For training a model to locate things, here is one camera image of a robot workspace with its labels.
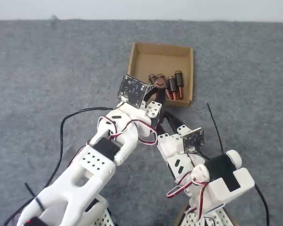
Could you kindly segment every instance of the perforated plate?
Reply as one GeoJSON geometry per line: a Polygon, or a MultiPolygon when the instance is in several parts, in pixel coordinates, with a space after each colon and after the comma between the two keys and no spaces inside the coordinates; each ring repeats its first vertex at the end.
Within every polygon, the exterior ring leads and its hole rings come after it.
{"type": "Polygon", "coordinates": [[[204,226],[204,219],[200,219],[197,222],[197,216],[195,213],[189,213],[182,221],[180,226],[204,226]]]}
{"type": "Polygon", "coordinates": [[[111,216],[106,209],[102,216],[98,218],[92,226],[114,226],[111,216]]]}
{"type": "Polygon", "coordinates": [[[228,215],[226,214],[224,209],[221,208],[221,209],[217,210],[216,213],[218,214],[219,218],[221,219],[222,226],[233,226],[230,218],[228,217],[228,215]]]}
{"type": "Polygon", "coordinates": [[[196,222],[197,216],[194,213],[189,213],[187,218],[184,218],[180,226],[234,226],[227,216],[226,212],[221,208],[205,215],[199,222],[196,222]]]}
{"type": "Polygon", "coordinates": [[[146,90],[146,83],[126,74],[123,77],[117,98],[139,109],[146,90]]]}

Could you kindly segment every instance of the white plastic part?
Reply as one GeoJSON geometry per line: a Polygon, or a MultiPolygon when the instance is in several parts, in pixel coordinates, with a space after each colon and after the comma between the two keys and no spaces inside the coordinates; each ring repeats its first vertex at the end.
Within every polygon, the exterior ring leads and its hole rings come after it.
{"type": "MultiPolygon", "coordinates": [[[[88,152],[95,154],[96,151],[90,146],[86,146],[80,153],[80,156],[85,156],[88,152]]],[[[100,170],[94,170],[91,167],[86,167],[86,164],[80,164],[81,161],[73,162],[57,180],[47,188],[44,188],[37,197],[45,207],[45,209],[61,203],[63,201],[68,202],[65,210],[64,217],[60,226],[72,226],[77,225],[82,215],[90,204],[90,202],[98,195],[104,185],[111,179],[115,173],[115,165],[113,162],[107,163],[105,167],[100,170]],[[92,176],[89,180],[81,187],[75,185],[75,182],[84,176],[87,170],[91,170],[92,176]]],[[[17,226],[23,225],[27,220],[32,217],[41,215],[42,212],[36,201],[32,201],[23,210],[17,226]]]]}
{"type": "Polygon", "coordinates": [[[107,178],[112,171],[115,171],[115,164],[104,155],[90,146],[85,147],[86,151],[79,160],[80,164],[94,176],[107,178]]]}
{"type": "MultiPolygon", "coordinates": [[[[146,115],[146,102],[141,103],[140,109],[137,109],[127,103],[124,103],[118,110],[127,114],[130,119],[139,119],[148,125],[151,125],[151,119],[146,115]]],[[[141,123],[136,123],[138,136],[148,137],[150,135],[150,129],[143,126],[141,123]]]]}
{"type": "Polygon", "coordinates": [[[180,226],[204,226],[205,219],[202,218],[197,222],[197,216],[195,213],[189,213],[185,216],[180,226]]]}
{"type": "Polygon", "coordinates": [[[184,136],[184,135],[191,133],[191,132],[192,132],[192,130],[189,127],[187,127],[186,125],[182,125],[181,127],[177,128],[177,133],[181,136],[184,136]]]}
{"type": "MultiPolygon", "coordinates": [[[[234,171],[233,174],[240,188],[230,192],[222,178],[210,182],[203,194],[203,214],[220,209],[255,185],[253,178],[246,168],[240,168],[234,171]]],[[[192,194],[190,205],[198,208],[200,186],[190,186],[189,189],[192,194]]]]}
{"type": "Polygon", "coordinates": [[[204,164],[198,164],[191,173],[191,180],[196,182],[208,182],[210,180],[209,171],[204,164]]]}
{"type": "MultiPolygon", "coordinates": [[[[123,128],[127,125],[127,123],[131,120],[131,118],[126,113],[122,112],[120,109],[115,109],[109,112],[106,115],[106,117],[116,122],[116,127],[117,127],[118,132],[122,131],[123,128]]],[[[141,131],[143,130],[144,133],[146,133],[146,131],[148,130],[150,134],[150,130],[145,129],[145,126],[143,127],[144,127],[143,128],[144,130],[141,129],[141,131]]],[[[102,137],[108,137],[109,130],[114,131],[114,126],[111,124],[107,124],[107,121],[105,120],[101,120],[99,122],[98,132],[91,139],[89,144],[93,146],[102,137]]],[[[121,135],[117,137],[117,142],[120,145],[120,150],[117,152],[117,154],[114,157],[114,163],[117,166],[119,166],[127,159],[127,157],[131,154],[133,149],[137,146],[137,142],[138,142],[137,124],[130,123],[127,129],[121,135]]]]}
{"type": "Polygon", "coordinates": [[[104,213],[92,224],[92,226],[114,226],[109,211],[106,209],[104,213]]]}
{"type": "MultiPolygon", "coordinates": [[[[107,200],[104,199],[102,196],[97,195],[95,198],[98,200],[98,202],[94,204],[88,212],[83,212],[82,218],[78,226],[90,226],[90,222],[94,222],[108,207],[107,200]]],[[[60,225],[63,219],[66,207],[66,201],[58,203],[55,206],[46,209],[41,214],[40,219],[47,225],[58,226],[60,225]]]]}
{"type": "Polygon", "coordinates": [[[99,216],[103,215],[108,207],[108,202],[102,196],[98,195],[96,199],[99,201],[88,211],[83,213],[82,219],[77,226],[90,226],[90,222],[95,222],[99,216]]]}
{"type": "Polygon", "coordinates": [[[193,171],[194,167],[191,163],[191,160],[195,165],[204,163],[205,161],[203,158],[195,154],[176,154],[167,159],[169,169],[172,171],[175,177],[175,182],[178,182],[187,172],[193,171]]]}
{"type": "Polygon", "coordinates": [[[182,220],[180,226],[205,226],[205,222],[208,226],[233,226],[233,223],[223,208],[204,215],[198,222],[197,215],[195,213],[189,213],[182,220]]]}
{"type": "Polygon", "coordinates": [[[160,112],[160,109],[161,109],[161,104],[155,101],[152,101],[146,107],[146,115],[149,118],[154,119],[157,117],[158,113],[160,112]]]}
{"type": "Polygon", "coordinates": [[[183,150],[183,139],[180,135],[167,133],[158,136],[157,148],[165,161],[183,150]]]}
{"type": "Polygon", "coordinates": [[[242,158],[235,150],[229,150],[226,152],[226,155],[231,159],[232,163],[235,165],[236,169],[241,168],[242,158]]]}

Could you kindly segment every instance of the cardboard box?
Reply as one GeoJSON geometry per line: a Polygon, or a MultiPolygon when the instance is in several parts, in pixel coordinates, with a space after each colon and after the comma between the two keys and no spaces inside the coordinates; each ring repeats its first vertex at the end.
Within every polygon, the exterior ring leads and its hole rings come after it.
{"type": "Polygon", "coordinates": [[[174,72],[183,72],[183,99],[167,100],[166,106],[188,107],[193,96],[193,49],[174,45],[134,42],[128,74],[149,84],[150,74],[163,74],[166,79],[174,72]]]}

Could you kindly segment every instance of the black antenna wire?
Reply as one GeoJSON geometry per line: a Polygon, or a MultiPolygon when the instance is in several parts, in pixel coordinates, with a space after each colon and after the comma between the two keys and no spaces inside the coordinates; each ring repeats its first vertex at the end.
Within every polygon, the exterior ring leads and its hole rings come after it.
{"type": "Polygon", "coordinates": [[[215,122],[215,120],[214,120],[214,117],[213,117],[213,114],[212,114],[212,111],[211,111],[211,108],[209,107],[209,105],[208,105],[208,110],[209,110],[209,112],[210,112],[210,114],[211,114],[211,118],[212,118],[213,123],[214,123],[214,125],[215,125],[215,129],[216,129],[216,132],[217,132],[217,135],[218,135],[218,139],[219,139],[219,143],[220,143],[221,153],[224,154],[223,146],[222,146],[222,141],[221,141],[221,137],[220,137],[220,134],[219,134],[219,131],[218,131],[216,122],[215,122]]]}
{"type": "MultiPolygon", "coordinates": [[[[217,132],[217,134],[218,134],[218,139],[219,139],[219,143],[220,143],[220,147],[221,147],[221,152],[222,152],[222,154],[224,154],[223,146],[222,146],[222,141],[221,141],[221,138],[220,138],[220,135],[219,135],[219,131],[218,131],[216,122],[215,122],[215,120],[214,120],[214,117],[213,117],[213,114],[212,114],[212,111],[211,111],[211,108],[209,107],[209,105],[208,105],[208,110],[209,110],[209,112],[210,112],[210,114],[211,114],[211,118],[212,118],[212,120],[213,120],[213,123],[214,123],[215,128],[216,128],[216,132],[217,132]]],[[[259,187],[258,187],[257,184],[255,184],[255,189],[256,189],[256,191],[258,192],[258,194],[259,194],[259,196],[260,196],[260,198],[261,198],[261,200],[262,200],[262,202],[263,202],[263,204],[264,204],[264,208],[265,208],[265,212],[266,212],[266,226],[269,226],[269,209],[268,209],[268,204],[267,204],[267,202],[266,202],[266,200],[265,200],[265,197],[264,197],[264,195],[262,194],[262,192],[261,192],[261,190],[259,189],[259,187]]]]}
{"type": "Polygon", "coordinates": [[[255,189],[258,192],[258,194],[260,195],[260,198],[261,198],[261,200],[262,200],[262,202],[264,204],[265,213],[266,213],[266,226],[269,226],[269,209],[268,209],[268,204],[267,204],[267,202],[265,200],[265,197],[262,194],[262,192],[261,192],[261,190],[260,190],[260,188],[258,187],[257,184],[255,184],[255,189]]]}

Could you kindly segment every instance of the circuit board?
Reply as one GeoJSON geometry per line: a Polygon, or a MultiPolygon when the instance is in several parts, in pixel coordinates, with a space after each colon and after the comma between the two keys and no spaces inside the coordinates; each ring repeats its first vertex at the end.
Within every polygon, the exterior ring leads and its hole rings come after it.
{"type": "Polygon", "coordinates": [[[192,147],[197,149],[202,145],[204,145],[204,130],[201,127],[183,136],[184,152],[189,152],[192,147]]]}
{"type": "Polygon", "coordinates": [[[117,98],[139,109],[146,90],[146,83],[126,74],[123,77],[117,98]]]}

